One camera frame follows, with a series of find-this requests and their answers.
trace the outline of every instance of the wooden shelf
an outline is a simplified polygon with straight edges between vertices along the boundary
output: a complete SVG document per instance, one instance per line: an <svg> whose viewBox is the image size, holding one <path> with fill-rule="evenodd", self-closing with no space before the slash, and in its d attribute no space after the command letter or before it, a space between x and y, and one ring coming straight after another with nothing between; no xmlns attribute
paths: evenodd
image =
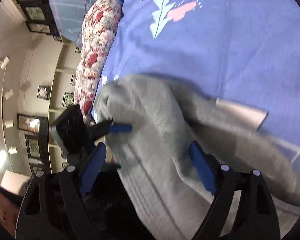
<svg viewBox="0 0 300 240"><path fill-rule="evenodd" d="M77 66L80 63L80 54L75 53L75 48L76 45L68 41L62 45L51 86L48 126L66 109L62 105L63 94L74 91L74 87L70 84L71 77L76 73ZM60 172L62 170L61 164L66 160L61 157L61 149L54 142L49 131L47 137L51 172Z"/></svg>

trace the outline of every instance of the wall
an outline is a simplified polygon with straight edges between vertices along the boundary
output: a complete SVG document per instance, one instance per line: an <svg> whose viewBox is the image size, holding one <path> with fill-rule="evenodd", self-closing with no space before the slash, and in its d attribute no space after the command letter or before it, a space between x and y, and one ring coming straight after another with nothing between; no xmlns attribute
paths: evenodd
<svg viewBox="0 0 300 240"><path fill-rule="evenodd" d="M27 27L22 23L22 17L17 17L17 13L14 13L14 8L9 7L9 0L3 0L0 4L0 59L3 59L8 55L11 59L10 63L6 67L5 85L15 90L15 95L10 98L10 106L3 112L3 117L8 118L10 116L16 117L17 114L17 99L18 88L20 84L20 76L23 68L23 63L31 41L31 34L27 30ZM2 111L1 111L1 99L2 99L2 84L3 84L4 71L0 68L0 151L6 149L4 136L2 132ZM17 138L14 136L17 134L16 128L11 128L8 132L8 136ZM15 147L20 148L19 140L13 142ZM18 152L11 159L7 158L6 163L3 165L0 171L0 181L3 177L5 170L16 170L19 173L26 173L26 167L24 165L23 155Z"/></svg>
<svg viewBox="0 0 300 240"><path fill-rule="evenodd" d="M63 111L63 94L73 92L70 84L72 74L55 73L56 68L75 73L80 62L80 54L75 53L76 46L63 45L53 40L51 36L37 36L35 46L27 52L21 75L22 90L19 92L19 112L29 115L48 116L49 108ZM37 98L38 86L52 86L50 101ZM59 114L50 113L50 123ZM23 151L26 152L25 134L19 131L19 139ZM60 148L49 148L53 171L60 171L61 164L66 160L61 157Z"/></svg>
<svg viewBox="0 0 300 240"><path fill-rule="evenodd" d="M3 91L13 89L14 95L8 100L2 101L2 117L3 120L13 120L14 127L3 127L6 146L16 147L17 154L8 155L12 170L16 173L27 175L29 174L29 168L26 165L26 154L22 151L19 132L17 126L17 113L18 113L18 95L20 89L20 78L25 60L26 52L31 45L31 33L28 31L25 24L22 24L16 31L15 35L10 39L2 42L3 54L7 54L10 58L10 62L6 67Z"/></svg>
<svg viewBox="0 0 300 240"><path fill-rule="evenodd" d="M22 70L19 110L29 115L48 116L49 101L37 98L40 85L52 85L62 43L52 36L38 34L28 50Z"/></svg>

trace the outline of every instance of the gray towel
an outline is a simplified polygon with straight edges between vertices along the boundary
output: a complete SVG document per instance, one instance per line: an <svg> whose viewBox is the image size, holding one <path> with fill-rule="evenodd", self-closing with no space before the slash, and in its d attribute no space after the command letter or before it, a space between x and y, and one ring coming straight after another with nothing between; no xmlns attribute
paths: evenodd
<svg viewBox="0 0 300 240"><path fill-rule="evenodd" d="M212 203L189 157L193 140L236 171L259 169L273 196L300 206L300 178L275 145L182 85L128 76L104 85L93 109L97 122L113 118L133 126L106 140L140 220L158 240L191 239ZM223 233L231 229L239 198L237 192ZM277 208L284 235L300 209Z"/></svg>

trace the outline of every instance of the red and white floral pattern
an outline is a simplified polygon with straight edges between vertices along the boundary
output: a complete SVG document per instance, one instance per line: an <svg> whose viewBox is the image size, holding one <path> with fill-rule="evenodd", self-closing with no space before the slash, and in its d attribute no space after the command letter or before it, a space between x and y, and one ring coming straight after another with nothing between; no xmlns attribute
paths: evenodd
<svg viewBox="0 0 300 240"><path fill-rule="evenodd" d="M117 34L121 8L118 0L98 0L82 24L81 61L77 68L74 103L80 105L85 123L89 123L103 66Z"/></svg>

